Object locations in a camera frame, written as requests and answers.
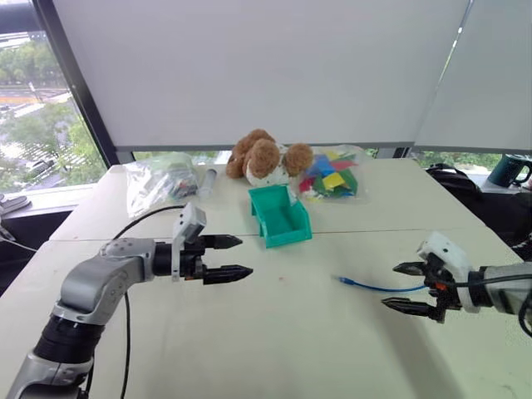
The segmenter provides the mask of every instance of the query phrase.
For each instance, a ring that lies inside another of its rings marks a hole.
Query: yellow paper square
[[[333,190],[334,187],[343,185],[345,182],[346,181],[343,179],[343,177],[340,176],[338,172],[323,178],[323,185],[325,186],[325,190]]]

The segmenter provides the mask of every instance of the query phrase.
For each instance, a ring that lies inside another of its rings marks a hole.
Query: mug
[[[517,176],[523,168],[528,167],[529,173],[522,180]],[[524,183],[532,175],[532,158],[527,155],[502,155],[501,160],[488,176],[488,181],[501,187],[510,187],[511,184]]]

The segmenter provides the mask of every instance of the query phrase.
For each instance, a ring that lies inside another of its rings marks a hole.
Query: green paper piece
[[[349,169],[344,169],[340,170],[338,173],[346,181],[347,185],[352,190],[352,193],[357,195],[358,182],[357,179],[355,179],[355,176],[352,175],[351,171]]]
[[[334,197],[345,197],[352,195],[353,192],[351,189],[348,189],[347,187],[342,187],[339,185],[338,187],[334,188],[334,191],[332,193],[332,196]]]
[[[314,191],[317,191],[321,195],[327,195],[328,192],[325,190],[325,185],[323,184],[323,178],[322,176],[316,176],[316,179],[313,183],[313,189]]]

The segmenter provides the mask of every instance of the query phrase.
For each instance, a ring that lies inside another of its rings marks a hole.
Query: red paper piece
[[[304,193],[305,191],[309,191],[313,186],[313,182],[314,179],[311,178],[303,180],[301,183],[299,183],[299,192]]]
[[[354,166],[355,163],[350,160],[337,160],[336,162],[331,162],[331,165],[334,166],[336,171],[339,171],[350,168],[351,166]]]

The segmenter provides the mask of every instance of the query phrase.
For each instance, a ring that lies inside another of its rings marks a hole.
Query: small bottle
[[[205,176],[203,178],[203,182],[201,183],[201,186],[198,188],[198,196],[202,200],[209,198],[210,194],[213,192],[213,186],[214,186],[215,180],[216,180],[216,170],[208,169],[205,172]]]

